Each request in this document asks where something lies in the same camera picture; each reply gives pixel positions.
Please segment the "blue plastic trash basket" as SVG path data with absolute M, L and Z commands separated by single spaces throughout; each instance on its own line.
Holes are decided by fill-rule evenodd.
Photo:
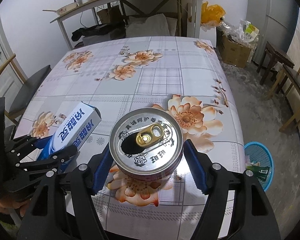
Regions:
M 257 166 L 269 166 L 270 171 L 265 182 L 258 180 L 264 191 L 267 191 L 274 177 L 274 161 L 270 151 L 264 144 L 256 141 L 249 142 L 244 146 L 245 166 L 250 164 Z

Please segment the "dark wooden stool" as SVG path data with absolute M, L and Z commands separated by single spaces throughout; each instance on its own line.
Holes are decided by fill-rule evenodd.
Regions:
M 267 55 L 269 56 L 270 60 L 269 60 L 268 65 L 265 67 L 265 66 L 263 66 L 263 63 L 264 63 L 264 60 L 266 59 Z M 260 80 L 260 85 L 264 84 L 264 82 L 266 81 L 266 78 L 268 77 L 269 73 L 271 72 L 271 69 L 277 63 L 284 64 L 292 69 L 294 68 L 294 63 L 290 59 L 290 57 L 284 51 L 282 51 L 281 49 L 277 48 L 276 46 L 274 46 L 273 44 L 271 44 L 270 42 L 267 41 L 261 61 L 257 68 L 257 73 L 259 73 L 261 71 L 261 69 L 265 70 L 265 72 Z

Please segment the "wooden chair dark seat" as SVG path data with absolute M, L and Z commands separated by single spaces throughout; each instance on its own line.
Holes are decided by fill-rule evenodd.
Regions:
M 283 83 L 284 77 L 286 77 L 290 81 L 290 85 L 288 89 L 285 91 L 283 97 L 285 98 L 288 95 L 288 93 L 292 90 L 292 88 L 294 88 L 297 91 L 298 95 L 300 96 L 300 67 L 296 71 L 286 66 L 285 64 L 282 64 L 282 67 L 277 76 L 277 80 L 275 81 L 269 93 L 267 94 L 266 100 L 269 100 L 273 96 L 277 87 Z M 286 123 L 284 123 L 280 127 L 279 131 L 283 132 L 290 125 L 290 123 L 297 118 L 298 115 L 300 115 L 300 106 L 294 112 L 294 114 L 286 121 Z M 300 125 L 300 119 L 296 122 L 294 128 L 297 128 L 299 125 Z

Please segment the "yellow plastic bag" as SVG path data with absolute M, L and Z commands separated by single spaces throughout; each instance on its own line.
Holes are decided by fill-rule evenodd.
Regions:
M 217 27 L 223 21 L 225 14 L 225 10 L 220 5 L 209 5 L 206 1 L 202 4 L 200 23 L 202 26 Z

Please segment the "white pillow under table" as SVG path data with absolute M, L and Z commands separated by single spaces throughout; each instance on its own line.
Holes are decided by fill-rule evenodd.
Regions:
M 164 14 L 156 14 L 151 17 L 130 17 L 126 26 L 126 37 L 145 36 L 175 36 L 177 19 L 166 17 Z

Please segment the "blue white toothpaste box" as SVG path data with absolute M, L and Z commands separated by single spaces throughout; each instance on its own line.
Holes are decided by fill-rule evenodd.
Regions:
M 71 145 L 79 150 L 100 122 L 100 111 L 95 106 L 80 102 L 53 135 L 39 140 L 41 152 L 37 160 L 47 160 Z

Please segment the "green packaging in basket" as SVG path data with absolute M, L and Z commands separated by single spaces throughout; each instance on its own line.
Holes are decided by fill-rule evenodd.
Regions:
M 248 165 L 246 169 L 252 171 L 254 176 L 262 182 L 267 180 L 270 171 L 269 166 L 257 166 L 253 164 Z

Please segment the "red drink can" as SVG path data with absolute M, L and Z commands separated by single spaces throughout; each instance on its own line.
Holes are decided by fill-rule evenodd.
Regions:
M 141 181 L 166 179 L 183 156 L 183 134 L 177 121 L 156 108 L 133 110 L 117 120 L 109 150 L 118 168 Z

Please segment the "cardboard box on floor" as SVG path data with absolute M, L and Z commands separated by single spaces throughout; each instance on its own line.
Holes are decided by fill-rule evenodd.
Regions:
M 251 51 L 249 47 L 236 43 L 225 35 L 221 38 L 218 50 L 224 63 L 239 68 L 245 67 Z

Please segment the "floral plastic tablecloth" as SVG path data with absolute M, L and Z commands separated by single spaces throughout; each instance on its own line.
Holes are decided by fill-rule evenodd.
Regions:
M 82 146 L 75 168 L 102 152 L 115 122 L 128 112 L 159 107 L 177 116 L 185 139 L 213 162 L 244 170 L 244 142 L 231 89 L 211 43 L 184 37 L 137 37 L 70 51 L 39 87 L 16 136 L 52 135 L 80 103 L 102 116 Z M 167 184 L 145 196 L 128 194 L 133 181 L 111 170 L 93 196 L 103 227 L 135 239 L 190 239 L 206 202 L 182 160 Z

